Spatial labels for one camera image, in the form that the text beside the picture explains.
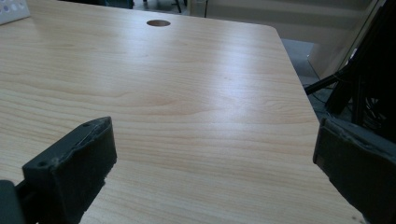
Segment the black metal stand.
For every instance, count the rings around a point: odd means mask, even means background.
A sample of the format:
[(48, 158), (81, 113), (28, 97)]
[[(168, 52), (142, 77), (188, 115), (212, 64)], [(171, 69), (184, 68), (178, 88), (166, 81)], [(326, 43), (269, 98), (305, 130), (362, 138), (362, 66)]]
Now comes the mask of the black metal stand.
[(381, 4), (344, 67), (304, 90), (311, 94), (330, 85), (329, 113), (338, 115), (352, 104), (352, 123), (396, 143), (396, 0)]

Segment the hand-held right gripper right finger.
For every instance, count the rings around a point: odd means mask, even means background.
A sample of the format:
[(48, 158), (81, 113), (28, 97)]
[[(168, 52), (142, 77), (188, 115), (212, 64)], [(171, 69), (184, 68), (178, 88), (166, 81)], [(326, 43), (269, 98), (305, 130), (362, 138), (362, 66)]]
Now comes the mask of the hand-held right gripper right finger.
[(396, 224), (396, 144), (353, 123), (323, 119), (313, 163), (370, 224)]

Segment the white dotted box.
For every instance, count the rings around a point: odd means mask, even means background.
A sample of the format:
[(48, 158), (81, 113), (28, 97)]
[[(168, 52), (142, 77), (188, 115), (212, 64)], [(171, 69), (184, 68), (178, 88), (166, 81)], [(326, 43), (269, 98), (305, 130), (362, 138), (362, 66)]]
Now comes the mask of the white dotted box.
[(0, 0), (0, 25), (28, 18), (26, 0)]

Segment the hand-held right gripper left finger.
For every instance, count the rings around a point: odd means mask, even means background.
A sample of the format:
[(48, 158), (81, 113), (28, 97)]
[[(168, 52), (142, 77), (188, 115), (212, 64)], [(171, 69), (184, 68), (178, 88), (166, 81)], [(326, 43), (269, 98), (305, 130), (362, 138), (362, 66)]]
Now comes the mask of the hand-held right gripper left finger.
[(22, 166), (28, 224), (78, 224), (117, 162), (112, 120), (85, 122)]

